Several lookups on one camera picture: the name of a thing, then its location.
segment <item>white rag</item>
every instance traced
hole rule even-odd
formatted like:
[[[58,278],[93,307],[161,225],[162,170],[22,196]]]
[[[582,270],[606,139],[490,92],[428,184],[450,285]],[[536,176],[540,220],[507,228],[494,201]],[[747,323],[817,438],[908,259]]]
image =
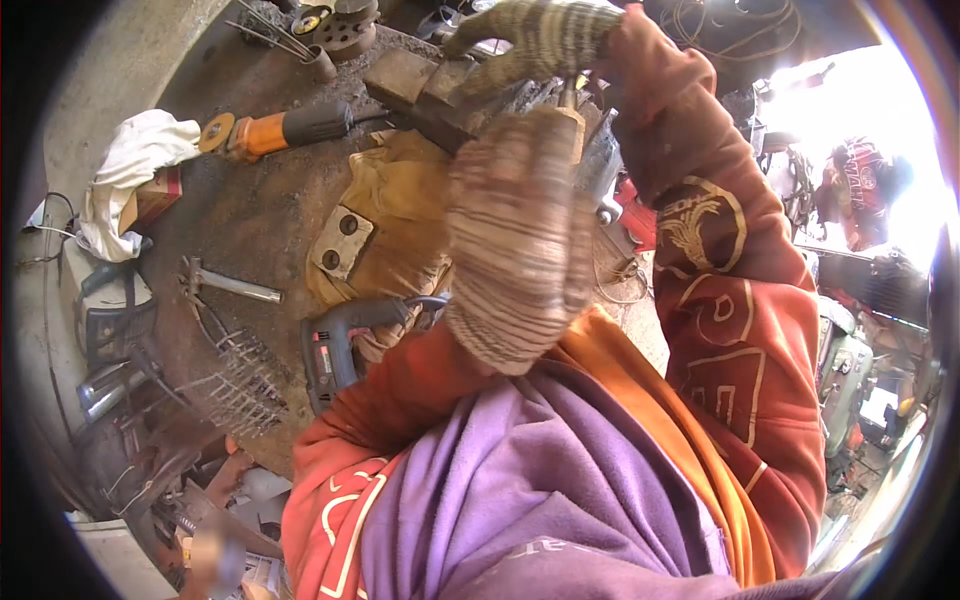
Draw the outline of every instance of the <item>white rag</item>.
[[[136,258],[143,238],[134,231],[119,234],[120,212],[136,187],[153,179],[157,169],[199,156],[199,141],[196,121],[177,121],[159,108],[121,123],[103,164],[86,188],[80,209],[81,245],[109,262]]]

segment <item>metal table surface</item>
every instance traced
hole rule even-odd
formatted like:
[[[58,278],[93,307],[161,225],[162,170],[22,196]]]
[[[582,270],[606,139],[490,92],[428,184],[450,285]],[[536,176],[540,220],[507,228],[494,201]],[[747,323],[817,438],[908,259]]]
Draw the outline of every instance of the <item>metal table surface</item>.
[[[195,119],[201,127],[224,111],[237,118],[260,117],[338,99],[350,102],[357,116],[379,112],[363,74],[380,53],[396,46],[432,60],[440,56],[436,47],[378,26],[370,51],[338,64],[336,80],[319,84],[308,67],[286,53],[248,46],[217,23],[191,51],[157,107],[179,120]],[[288,478],[294,439],[313,419],[300,359],[300,319],[322,310],[304,285],[306,256],[350,184],[348,156],[372,147],[368,133],[383,128],[364,123],[344,139],[281,151],[255,164],[211,155],[190,160],[180,167],[183,196],[146,230],[156,245],[141,271],[157,298],[156,345],[174,386],[221,368],[180,295],[181,256],[199,256],[211,271],[283,291],[280,305],[209,287],[200,296],[230,330],[246,328],[276,357],[275,384],[290,415],[265,435],[239,443],[256,462]],[[187,395],[201,408],[212,408],[202,394]]]

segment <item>metal plate with holes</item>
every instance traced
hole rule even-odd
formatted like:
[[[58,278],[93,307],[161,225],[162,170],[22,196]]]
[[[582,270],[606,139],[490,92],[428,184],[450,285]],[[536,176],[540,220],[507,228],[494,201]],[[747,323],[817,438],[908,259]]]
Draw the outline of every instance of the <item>metal plate with holes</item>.
[[[379,15],[376,0],[338,0],[335,12],[314,30],[313,43],[334,62],[355,59],[373,46]]]
[[[338,204],[326,220],[310,259],[331,277],[347,281],[373,235],[373,223]]]

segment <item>purple hoodie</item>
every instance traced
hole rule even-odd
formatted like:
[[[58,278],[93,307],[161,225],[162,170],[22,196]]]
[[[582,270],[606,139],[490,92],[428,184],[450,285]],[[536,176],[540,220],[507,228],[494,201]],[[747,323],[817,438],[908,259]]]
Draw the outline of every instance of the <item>purple hoodie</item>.
[[[721,530],[658,445],[598,382],[552,361],[464,398],[417,441],[360,552],[375,600],[739,592]]]

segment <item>gloved hand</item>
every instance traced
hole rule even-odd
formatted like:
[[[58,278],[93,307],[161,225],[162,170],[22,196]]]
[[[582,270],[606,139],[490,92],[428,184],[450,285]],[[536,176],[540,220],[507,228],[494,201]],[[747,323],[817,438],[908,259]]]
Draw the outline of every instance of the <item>gloved hand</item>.
[[[444,52],[461,57],[491,37],[514,44],[474,69],[458,90],[464,97],[480,96],[525,79],[577,74],[602,58],[607,31],[622,18],[623,11],[606,2],[504,0],[464,19]]]
[[[444,319],[470,354],[504,374],[526,373],[589,299],[594,216],[571,183],[576,127],[553,108],[508,115],[451,165]]]

